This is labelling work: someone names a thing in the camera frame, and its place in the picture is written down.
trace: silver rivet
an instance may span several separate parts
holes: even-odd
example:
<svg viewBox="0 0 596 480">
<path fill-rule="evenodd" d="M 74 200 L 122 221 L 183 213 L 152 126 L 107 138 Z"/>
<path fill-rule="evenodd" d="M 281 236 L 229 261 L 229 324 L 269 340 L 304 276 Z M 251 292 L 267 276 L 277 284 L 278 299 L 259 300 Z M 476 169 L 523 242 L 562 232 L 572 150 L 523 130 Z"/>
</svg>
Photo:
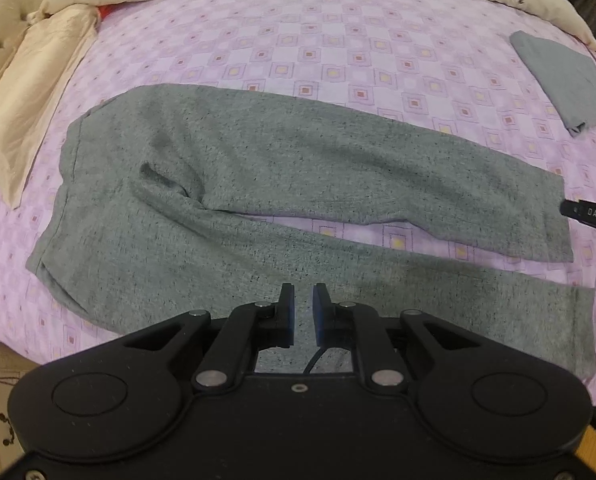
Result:
<svg viewBox="0 0 596 480">
<path fill-rule="evenodd" d="M 398 386 L 404 380 L 398 370 L 378 370 L 372 374 L 372 381 L 380 386 Z"/>
<path fill-rule="evenodd" d="M 196 376 L 196 382 L 203 386 L 221 386 L 227 382 L 227 374 L 220 370 L 205 370 Z"/>
<path fill-rule="evenodd" d="M 25 480 L 46 480 L 44 475 L 40 471 L 31 469 L 25 473 Z"/>
</svg>

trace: bed sheet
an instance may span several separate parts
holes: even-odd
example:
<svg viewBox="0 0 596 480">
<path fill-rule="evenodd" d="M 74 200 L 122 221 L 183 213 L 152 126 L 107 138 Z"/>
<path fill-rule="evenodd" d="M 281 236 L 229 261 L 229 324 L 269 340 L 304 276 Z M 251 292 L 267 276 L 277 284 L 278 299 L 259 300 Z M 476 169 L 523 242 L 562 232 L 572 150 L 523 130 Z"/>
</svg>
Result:
<svg viewBox="0 0 596 480">
<path fill-rule="evenodd" d="M 585 47 L 486 0 L 155 0 L 115 10 L 69 83 L 19 209 L 0 200 L 0 340 L 37 362 L 115 337 L 57 304 L 24 269 L 52 214 L 69 123 L 140 85 L 202 84 L 347 106 L 489 146 L 596 202 L 596 128 L 573 139 L 508 42 L 515 30 Z M 575 261 L 546 264 L 436 240 L 407 223 L 264 218 L 394 250 L 596 288 L 596 230 L 570 221 Z M 596 332 L 596 300 L 593 307 Z M 596 375 L 588 381 L 596 400 Z"/>
</svg>

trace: mattress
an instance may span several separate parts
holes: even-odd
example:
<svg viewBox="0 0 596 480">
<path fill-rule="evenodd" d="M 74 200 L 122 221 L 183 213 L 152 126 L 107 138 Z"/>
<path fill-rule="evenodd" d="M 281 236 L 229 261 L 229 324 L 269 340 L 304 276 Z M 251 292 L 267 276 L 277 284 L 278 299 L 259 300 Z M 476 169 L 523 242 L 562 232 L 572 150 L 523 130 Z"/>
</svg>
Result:
<svg viewBox="0 0 596 480">
<path fill-rule="evenodd" d="M 486 0 L 154 0 L 118 7 L 64 92 L 22 206 L 11 211 L 0 200 L 0 340 L 44 363 L 115 337 L 60 306 L 24 265 L 52 214 L 67 126 L 140 85 L 275 92 L 406 121 L 561 174 L 568 198 L 596 202 L 596 128 L 569 135 L 510 46 L 516 30 L 587 53 L 540 18 Z M 596 230 L 574 221 L 575 261 L 546 264 L 436 240 L 407 223 L 259 220 L 596 288 Z M 596 332 L 596 300 L 590 316 Z M 588 387 L 596 401 L 596 375 Z"/>
</svg>

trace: folded gray cloth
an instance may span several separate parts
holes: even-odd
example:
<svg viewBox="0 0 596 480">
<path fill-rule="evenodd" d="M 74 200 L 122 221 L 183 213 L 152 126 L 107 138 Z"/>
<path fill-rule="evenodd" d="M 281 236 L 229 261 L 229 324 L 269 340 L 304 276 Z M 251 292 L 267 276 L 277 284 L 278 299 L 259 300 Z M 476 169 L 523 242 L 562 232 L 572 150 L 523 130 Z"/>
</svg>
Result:
<svg viewBox="0 0 596 480">
<path fill-rule="evenodd" d="M 596 126 L 596 64 L 570 48 L 518 30 L 509 38 L 572 137 Z"/>
<path fill-rule="evenodd" d="M 557 213 L 562 183 L 471 142 L 309 100 L 151 86 L 75 121 L 60 172 L 51 223 L 27 267 L 58 301 L 110 330 L 193 308 L 226 316 L 273 300 L 283 282 L 305 306 L 311 286 L 325 282 L 334 298 L 384 314 L 422 308 L 578 374 L 595 367 L 593 290 L 233 214 L 413 216 L 447 236 L 464 230 L 470 242 L 498 236 L 503 247 L 522 248 L 518 234 L 532 234 L 548 251 L 555 239 L 539 234 L 550 208 L 536 199 Z M 309 317 L 299 309 L 299 334 L 312 330 Z M 300 362 L 310 352 L 268 359 Z"/>
</svg>

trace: bed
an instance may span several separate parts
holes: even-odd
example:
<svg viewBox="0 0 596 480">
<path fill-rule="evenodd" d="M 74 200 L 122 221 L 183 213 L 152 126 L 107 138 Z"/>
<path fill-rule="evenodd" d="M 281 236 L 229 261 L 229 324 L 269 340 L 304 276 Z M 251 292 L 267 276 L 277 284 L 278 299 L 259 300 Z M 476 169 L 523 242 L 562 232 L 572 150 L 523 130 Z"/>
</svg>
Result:
<svg viewBox="0 0 596 480">
<path fill-rule="evenodd" d="M 508 42 L 516 30 L 591 56 L 555 25 L 487 0 L 151 0 L 121 4 L 73 73 L 19 208 L 0 197 L 0 340 L 44 363 L 114 338 L 52 299 L 25 261 L 83 112 L 141 85 L 199 84 L 316 99 L 488 146 L 564 177 L 596 202 L 596 128 L 572 138 Z M 596 230 L 570 222 L 575 261 L 546 264 L 432 238 L 407 223 L 261 218 L 297 229 L 596 290 Z M 596 334 L 596 299 L 593 312 Z M 596 374 L 588 378 L 596 401 Z"/>
</svg>

